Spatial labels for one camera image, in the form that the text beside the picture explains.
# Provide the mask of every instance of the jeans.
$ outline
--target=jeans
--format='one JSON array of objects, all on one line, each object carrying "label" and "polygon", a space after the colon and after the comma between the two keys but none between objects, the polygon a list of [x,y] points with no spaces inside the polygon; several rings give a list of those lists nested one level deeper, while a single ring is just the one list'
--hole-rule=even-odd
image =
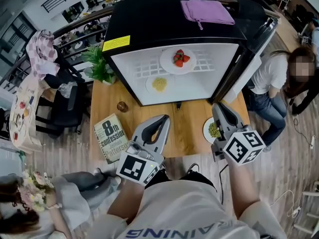
[{"label": "jeans", "polygon": [[98,208],[118,187],[114,178],[108,177],[106,179],[101,173],[93,175],[88,172],[77,172],[63,174],[62,177],[78,187],[80,194],[88,202],[91,211]]},{"label": "jeans", "polygon": [[[215,186],[214,184],[208,180],[204,175],[197,173],[197,172],[193,172],[190,171],[188,174],[186,174],[185,176],[181,177],[180,180],[186,180],[186,181],[198,181],[198,182],[202,182],[202,183],[206,183],[210,186],[212,186],[215,190]],[[161,183],[161,182],[165,182],[165,181],[171,181],[166,173],[164,172],[164,170],[160,170],[151,180],[150,182],[145,186],[145,189],[149,188],[150,186],[153,186],[157,183]]]},{"label": "jeans", "polygon": [[249,93],[249,103],[251,110],[256,112],[264,120],[270,122],[269,129],[264,132],[261,137],[265,145],[269,146],[276,140],[286,126],[286,105],[279,94],[274,98],[269,98],[268,93],[258,95],[252,91]]}]

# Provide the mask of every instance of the flower bouquet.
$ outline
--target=flower bouquet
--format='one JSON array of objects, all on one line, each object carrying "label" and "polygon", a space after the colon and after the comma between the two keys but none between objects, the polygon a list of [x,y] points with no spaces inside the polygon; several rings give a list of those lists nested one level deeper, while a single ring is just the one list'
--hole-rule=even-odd
[{"label": "flower bouquet", "polygon": [[46,194],[52,192],[54,185],[39,172],[23,172],[23,184],[18,187],[21,200],[28,208],[43,212],[46,206]]}]

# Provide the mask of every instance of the plate with green food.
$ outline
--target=plate with green food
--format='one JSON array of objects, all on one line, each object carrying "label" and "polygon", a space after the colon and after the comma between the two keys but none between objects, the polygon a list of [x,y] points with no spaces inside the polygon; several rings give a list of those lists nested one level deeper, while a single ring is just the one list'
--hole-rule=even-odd
[{"label": "plate with green food", "polygon": [[220,132],[215,124],[213,117],[209,118],[205,122],[203,133],[204,133],[205,139],[212,144],[214,143],[216,138],[220,137]]}]

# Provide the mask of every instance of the black cable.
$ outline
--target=black cable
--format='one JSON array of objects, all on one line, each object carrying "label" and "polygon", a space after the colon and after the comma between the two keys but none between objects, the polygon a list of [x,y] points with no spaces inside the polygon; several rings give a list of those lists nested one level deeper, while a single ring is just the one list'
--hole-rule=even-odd
[{"label": "black cable", "polygon": [[301,133],[300,131],[298,131],[298,130],[296,129],[296,126],[297,126],[297,125],[299,125],[299,121],[297,120],[297,118],[294,118],[294,128],[295,128],[296,132],[299,133],[299,134],[301,134],[301,135],[306,139],[307,144],[311,145],[311,143],[309,143],[307,137],[306,137],[303,133]]},{"label": "black cable", "polygon": [[223,190],[223,182],[221,180],[221,173],[226,169],[226,167],[228,166],[225,165],[224,168],[219,172],[219,181],[220,181],[220,188],[221,188],[221,204],[223,205],[224,203],[224,190]]}]

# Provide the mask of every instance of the yellow warning label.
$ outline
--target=yellow warning label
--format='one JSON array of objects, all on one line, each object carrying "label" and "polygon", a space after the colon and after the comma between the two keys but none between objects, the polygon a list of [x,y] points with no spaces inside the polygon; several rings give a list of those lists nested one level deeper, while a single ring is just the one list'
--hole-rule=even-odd
[{"label": "yellow warning label", "polygon": [[102,51],[112,50],[130,44],[131,36],[124,36],[104,42]]}]

